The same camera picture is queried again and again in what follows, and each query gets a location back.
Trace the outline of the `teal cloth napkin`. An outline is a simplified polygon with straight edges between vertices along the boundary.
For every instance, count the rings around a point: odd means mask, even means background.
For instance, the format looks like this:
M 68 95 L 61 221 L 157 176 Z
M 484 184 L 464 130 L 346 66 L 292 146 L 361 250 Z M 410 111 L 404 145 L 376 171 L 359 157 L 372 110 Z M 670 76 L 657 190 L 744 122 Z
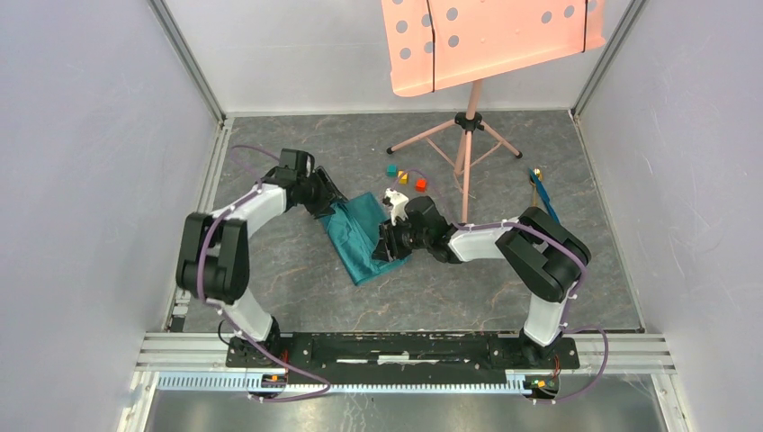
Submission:
M 386 262 L 373 258 L 379 243 L 379 226 L 388 214 L 371 192 L 348 202 L 331 205 L 333 214 L 319 218 L 328 238 L 354 285 L 385 275 L 403 265 L 410 257 Z

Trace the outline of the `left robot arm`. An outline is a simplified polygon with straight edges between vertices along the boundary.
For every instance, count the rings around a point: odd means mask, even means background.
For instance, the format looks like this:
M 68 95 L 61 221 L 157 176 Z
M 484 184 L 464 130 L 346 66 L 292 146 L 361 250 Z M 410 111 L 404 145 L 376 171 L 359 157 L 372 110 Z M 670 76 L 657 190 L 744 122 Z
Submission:
M 256 179 L 234 202 L 212 212 L 193 212 L 184 221 L 175 270 L 177 286 L 212 307 L 246 341 L 261 366 L 275 365 L 283 343 L 276 318 L 249 290 L 249 240 L 267 222 L 295 206 L 315 219 L 346 203 L 328 175 L 307 151 L 284 148 L 276 166 Z

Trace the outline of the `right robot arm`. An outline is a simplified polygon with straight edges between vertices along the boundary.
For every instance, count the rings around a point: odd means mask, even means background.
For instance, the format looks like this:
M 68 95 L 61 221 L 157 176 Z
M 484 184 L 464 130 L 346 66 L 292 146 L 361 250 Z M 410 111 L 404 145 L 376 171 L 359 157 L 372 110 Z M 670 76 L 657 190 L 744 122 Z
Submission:
M 519 333 L 522 360 L 542 367 L 555 357 L 568 299 L 585 278 L 591 260 L 581 240 L 538 207 L 493 224 L 458 225 L 447 221 L 426 195 L 410 199 L 388 189 L 381 202 L 390 216 L 379 227 L 373 258 L 392 262 L 424 249 L 436 261 L 450 265 L 505 260 L 531 293 Z

